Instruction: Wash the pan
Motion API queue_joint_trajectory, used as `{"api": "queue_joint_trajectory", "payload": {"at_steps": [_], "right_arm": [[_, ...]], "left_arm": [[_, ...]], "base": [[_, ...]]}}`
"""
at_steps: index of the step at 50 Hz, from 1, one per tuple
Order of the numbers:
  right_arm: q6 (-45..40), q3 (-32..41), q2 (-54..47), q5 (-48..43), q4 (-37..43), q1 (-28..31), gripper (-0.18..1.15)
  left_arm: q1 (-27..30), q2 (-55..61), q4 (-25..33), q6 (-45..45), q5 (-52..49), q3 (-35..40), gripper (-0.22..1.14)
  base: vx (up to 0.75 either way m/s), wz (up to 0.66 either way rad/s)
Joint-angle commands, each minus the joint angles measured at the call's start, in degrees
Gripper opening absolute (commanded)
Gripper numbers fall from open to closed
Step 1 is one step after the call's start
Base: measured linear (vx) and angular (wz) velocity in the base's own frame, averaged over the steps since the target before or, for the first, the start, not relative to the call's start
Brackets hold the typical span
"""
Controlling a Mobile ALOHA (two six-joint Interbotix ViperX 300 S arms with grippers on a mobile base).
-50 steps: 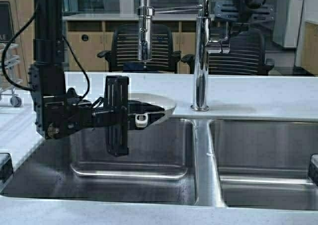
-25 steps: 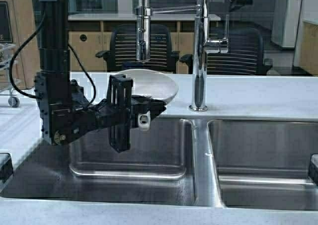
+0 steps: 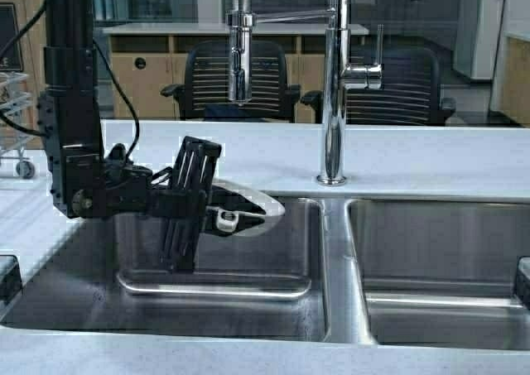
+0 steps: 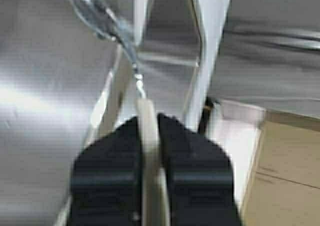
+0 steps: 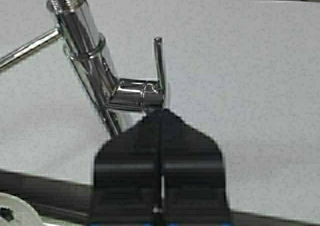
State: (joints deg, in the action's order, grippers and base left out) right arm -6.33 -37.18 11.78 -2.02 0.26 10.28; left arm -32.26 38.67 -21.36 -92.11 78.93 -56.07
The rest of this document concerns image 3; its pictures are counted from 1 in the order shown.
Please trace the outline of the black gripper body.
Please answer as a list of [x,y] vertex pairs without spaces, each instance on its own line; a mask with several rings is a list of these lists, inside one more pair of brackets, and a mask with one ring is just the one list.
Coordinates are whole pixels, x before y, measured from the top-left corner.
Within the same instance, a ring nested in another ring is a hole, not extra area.
[[125,181],[108,190],[104,216],[141,214],[157,219],[157,260],[167,272],[192,272],[211,202],[222,147],[186,136],[172,167],[157,173],[129,164]]

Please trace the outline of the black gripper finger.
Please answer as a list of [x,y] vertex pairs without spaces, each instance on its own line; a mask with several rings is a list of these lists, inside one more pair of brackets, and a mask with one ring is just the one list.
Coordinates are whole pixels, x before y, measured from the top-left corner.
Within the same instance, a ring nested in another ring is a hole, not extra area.
[[257,216],[224,209],[207,209],[202,232],[220,237],[228,237],[264,223],[265,221]]
[[265,210],[234,190],[213,185],[209,202],[209,213],[220,210],[251,215],[265,215]]

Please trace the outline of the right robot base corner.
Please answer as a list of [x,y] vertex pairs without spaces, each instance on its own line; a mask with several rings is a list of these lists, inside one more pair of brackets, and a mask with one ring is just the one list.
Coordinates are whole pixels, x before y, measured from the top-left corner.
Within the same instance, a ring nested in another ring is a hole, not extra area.
[[513,284],[514,295],[527,309],[530,308],[529,262],[530,257],[519,259]]

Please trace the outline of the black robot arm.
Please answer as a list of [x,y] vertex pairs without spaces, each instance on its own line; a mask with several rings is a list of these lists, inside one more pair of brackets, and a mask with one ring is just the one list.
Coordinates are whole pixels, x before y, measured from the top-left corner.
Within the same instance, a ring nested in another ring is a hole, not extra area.
[[39,98],[40,131],[52,175],[55,207],[75,219],[139,213],[160,218],[160,260],[172,272],[191,271],[201,233],[241,233],[265,222],[262,204],[214,182],[222,148],[185,137],[175,164],[157,173],[137,166],[117,144],[103,148],[96,100],[92,0],[46,0],[46,88]]

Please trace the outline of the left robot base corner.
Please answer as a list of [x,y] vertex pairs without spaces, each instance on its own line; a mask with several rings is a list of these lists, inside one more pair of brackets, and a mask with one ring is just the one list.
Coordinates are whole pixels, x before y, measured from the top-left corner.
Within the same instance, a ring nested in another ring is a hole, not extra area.
[[22,275],[17,257],[2,255],[0,273],[1,308],[3,309],[22,291]]

